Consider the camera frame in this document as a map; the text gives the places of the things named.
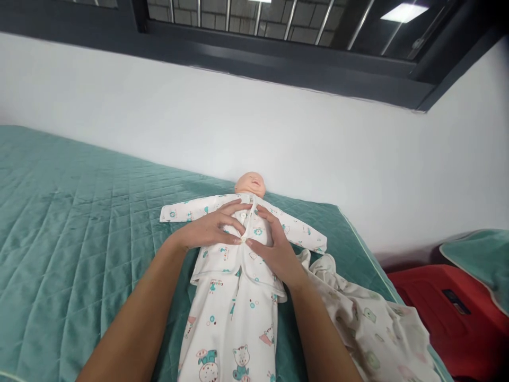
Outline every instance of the white fabric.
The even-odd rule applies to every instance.
[[[440,382],[427,350],[429,333],[415,308],[346,281],[329,254],[311,266],[308,250],[298,257],[364,381]]]
[[[241,237],[238,246],[200,249],[191,283],[197,285],[179,360],[179,379],[219,382],[271,380],[276,373],[277,303],[287,297],[282,282],[261,257],[245,244],[248,238],[272,245],[270,225],[256,215],[262,205],[277,216],[287,239],[323,254],[327,238],[304,222],[251,193],[218,195],[164,206],[160,221],[192,221],[241,199],[250,211],[233,217],[245,227],[224,230]]]

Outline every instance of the quilted bedspread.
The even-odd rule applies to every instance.
[[[229,181],[23,127],[0,126],[0,158],[0,380],[73,381],[156,250],[184,224],[159,223],[161,207],[233,190]],[[266,200],[328,237],[340,275],[401,302],[337,207]],[[177,378],[196,257],[183,265],[154,380]],[[277,380],[306,380],[290,302],[279,305],[278,330]]]

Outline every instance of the red object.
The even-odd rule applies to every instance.
[[[509,318],[484,285],[449,265],[388,276],[405,304],[419,312],[431,345],[453,378],[488,382],[500,373],[509,352]]]

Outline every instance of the baby doll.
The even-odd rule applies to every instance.
[[[191,284],[197,286],[180,351],[181,380],[201,382],[265,380],[275,374],[277,303],[286,301],[282,282],[245,244],[248,238],[271,246],[269,223],[257,216],[262,205],[279,218],[287,239],[323,254],[327,238],[302,221],[263,200],[265,183],[256,172],[244,174],[236,194],[210,196],[164,206],[161,222],[198,219],[236,199],[252,203],[250,211],[233,214],[245,227],[241,236],[229,225],[225,232],[240,237],[238,246],[216,244],[200,249]]]

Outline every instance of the shirt sleeve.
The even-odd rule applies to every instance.
[[[216,211],[223,204],[235,200],[235,195],[216,195],[187,202],[169,204],[161,209],[160,222],[189,222]]]
[[[263,205],[279,219],[283,231],[285,231],[286,238],[290,243],[319,254],[324,254],[326,252],[327,237],[323,234],[269,203],[263,203]]]

